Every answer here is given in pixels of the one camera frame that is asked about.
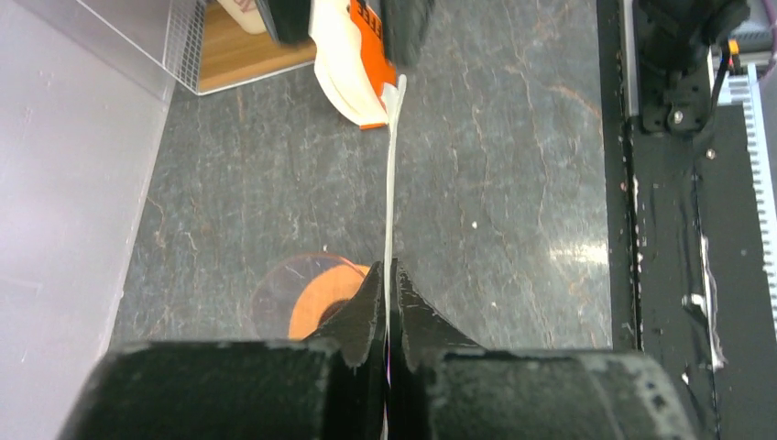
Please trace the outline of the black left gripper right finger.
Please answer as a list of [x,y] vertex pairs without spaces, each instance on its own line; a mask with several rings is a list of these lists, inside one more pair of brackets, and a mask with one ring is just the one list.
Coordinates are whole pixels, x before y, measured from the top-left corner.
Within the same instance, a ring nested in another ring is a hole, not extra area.
[[393,262],[391,439],[693,439],[669,376],[639,352],[488,349]]

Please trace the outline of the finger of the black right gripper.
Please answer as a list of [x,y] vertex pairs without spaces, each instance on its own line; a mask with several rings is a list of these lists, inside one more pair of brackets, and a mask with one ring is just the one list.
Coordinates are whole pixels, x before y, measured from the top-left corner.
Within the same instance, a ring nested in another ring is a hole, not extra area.
[[255,3],[267,32],[276,43],[297,46],[311,39],[311,0],[256,0]]
[[418,62],[434,6],[434,0],[380,2],[384,51],[394,65],[413,67]]

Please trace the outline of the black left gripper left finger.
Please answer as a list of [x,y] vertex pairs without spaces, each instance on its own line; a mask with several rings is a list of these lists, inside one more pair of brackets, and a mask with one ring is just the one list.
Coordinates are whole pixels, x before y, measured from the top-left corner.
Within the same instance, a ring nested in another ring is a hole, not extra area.
[[109,351],[62,439],[380,439],[384,266],[299,341],[148,341]]

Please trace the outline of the orange coffee filter box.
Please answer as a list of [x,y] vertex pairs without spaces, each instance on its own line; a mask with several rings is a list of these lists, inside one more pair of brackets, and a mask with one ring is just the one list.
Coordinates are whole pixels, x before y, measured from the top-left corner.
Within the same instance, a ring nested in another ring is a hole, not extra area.
[[311,2],[315,77],[334,108],[362,130],[396,130],[406,77],[388,60],[384,26],[369,1]]

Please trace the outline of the white paper coffee filter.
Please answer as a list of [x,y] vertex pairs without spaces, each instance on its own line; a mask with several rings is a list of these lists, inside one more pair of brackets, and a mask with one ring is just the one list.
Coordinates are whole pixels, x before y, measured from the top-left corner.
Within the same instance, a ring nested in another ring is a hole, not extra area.
[[381,100],[386,106],[388,118],[388,150],[386,168],[386,206],[385,206],[385,234],[383,253],[383,303],[385,312],[385,350],[384,370],[388,389],[384,395],[384,421],[382,438],[389,439],[389,395],[391,391],[390,378],[390,350],[391,350],[391,289],[393,278],[391,275],[393,261],[393,227],[394,227],[394,202],[395,202],[395,174],[397,142],[399,132],[399,119],[405,93],[407,91],[407,76],[401,73],[397,83],[384,84]]

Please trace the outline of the clear pink glass dripper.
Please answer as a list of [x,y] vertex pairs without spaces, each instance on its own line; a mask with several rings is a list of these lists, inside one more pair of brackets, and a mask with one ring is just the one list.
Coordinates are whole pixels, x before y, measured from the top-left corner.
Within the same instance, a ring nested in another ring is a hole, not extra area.
[[310,275],[311,260],[329,253],[307,253],[280,262],[258,284],[245,314],[245,326],[257,339],[289,339],[291,310],[300,294],[302,277]]

